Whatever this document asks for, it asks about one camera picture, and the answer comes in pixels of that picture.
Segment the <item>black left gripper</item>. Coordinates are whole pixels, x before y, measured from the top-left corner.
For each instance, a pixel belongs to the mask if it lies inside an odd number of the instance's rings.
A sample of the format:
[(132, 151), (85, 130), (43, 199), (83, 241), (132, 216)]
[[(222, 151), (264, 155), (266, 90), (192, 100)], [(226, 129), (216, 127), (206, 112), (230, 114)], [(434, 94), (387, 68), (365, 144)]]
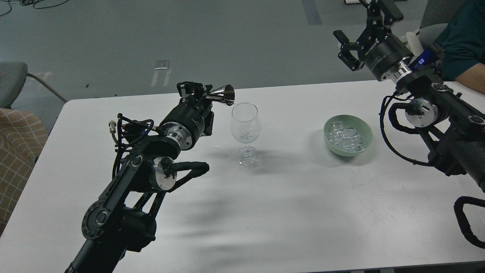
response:
[(177, 83), (180, 104), (159, 124), (163, 134), (175, 140), (182, 151), (192, 149), (199, 138), (213, 134), (213, 102), (205, 95), (206, 90), (202, 83)]

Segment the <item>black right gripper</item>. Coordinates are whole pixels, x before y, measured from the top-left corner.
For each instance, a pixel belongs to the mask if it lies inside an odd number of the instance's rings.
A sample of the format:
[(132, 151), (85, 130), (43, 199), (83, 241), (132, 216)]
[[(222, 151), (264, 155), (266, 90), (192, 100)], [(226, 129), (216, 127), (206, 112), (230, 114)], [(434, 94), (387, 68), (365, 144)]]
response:
[(342, 30), (333, 31), (340, 43), (338, 58), (352, 71), (364, 66), (378, 80), (403, 61), (410, 63), (412, 52), (391, 32), (395, 23), (404, 19), (393, 0), (361, 0), (366, 8), (366, 26), (356, 42), (351, 42)]

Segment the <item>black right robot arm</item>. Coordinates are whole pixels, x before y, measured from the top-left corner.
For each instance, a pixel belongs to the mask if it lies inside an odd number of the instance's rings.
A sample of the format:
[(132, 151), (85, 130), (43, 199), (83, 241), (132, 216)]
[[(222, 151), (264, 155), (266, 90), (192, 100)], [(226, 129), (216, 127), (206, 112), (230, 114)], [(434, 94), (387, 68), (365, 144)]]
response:
[[(447, 176), (469, 174), (485, 188), (484, 114), (461, 99), (443, 82), (440, 69), (444, 51), (431, 44), (422, 53), (412, 53), (391, 32), (404, 16), (391, 0), (362, 0), (366, 27), (356, 42), (344, 32), (333, 35), (341, 44), (339, 59), (352, 71), (366, 67), (378, 81), (392, 80), (396, 89), (383, 99), (380, 130), (386, 145), (402, 159), (433, 166)], [(428, 162), (401, 155), (390, 144), (384, 118), (398, 131), (419, 135), (429, 149)]]

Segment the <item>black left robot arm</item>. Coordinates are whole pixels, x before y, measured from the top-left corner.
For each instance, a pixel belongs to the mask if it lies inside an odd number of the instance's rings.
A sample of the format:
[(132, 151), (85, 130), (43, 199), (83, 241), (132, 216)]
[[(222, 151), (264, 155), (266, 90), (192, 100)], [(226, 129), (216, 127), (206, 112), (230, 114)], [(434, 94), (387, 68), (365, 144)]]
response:
[(210, 169), (205, 162), (175, 162), (213, 131), (213, 101), (227, 105), (234, 88), (196, 82), (177, 84), (180, 101), (156, 126), (152, 119), (118, 114), (109, 123), (116, 157), (111, 182), (86, 211), (81, 231), (86, 238), (67, 273), (111, 273), (126, 252), (140, 252), (155, 240), (156, 215), (167, 193)]

